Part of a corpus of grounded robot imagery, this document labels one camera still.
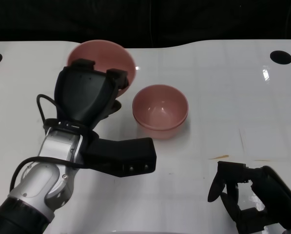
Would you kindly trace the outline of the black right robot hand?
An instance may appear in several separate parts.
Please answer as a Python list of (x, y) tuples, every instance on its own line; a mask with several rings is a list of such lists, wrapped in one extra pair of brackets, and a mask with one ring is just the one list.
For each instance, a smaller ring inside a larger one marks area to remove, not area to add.
[[(264, 209), (241, 210), (238, 206), (238, 184), (252, 182), (251, 189), (264, 204)], [(240, 234), (253, 234), (266, 226), (280, 224), (291, 234), (291, 190), (269, 166), (251, 169), (242, 163), (218, 162), (208, 202), (221, 198)]]

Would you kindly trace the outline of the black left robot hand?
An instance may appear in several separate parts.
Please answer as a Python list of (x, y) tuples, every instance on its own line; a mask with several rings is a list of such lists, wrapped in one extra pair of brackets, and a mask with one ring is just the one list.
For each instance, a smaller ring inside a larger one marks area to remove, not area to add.
[(54, 94), (58, 119), (93, 129), (120, 110), (116, 98), (129, 85), (128, 72), (115, 68), (101, 72), (94, 65), (94, 61), (81, 58), (60, 72)]

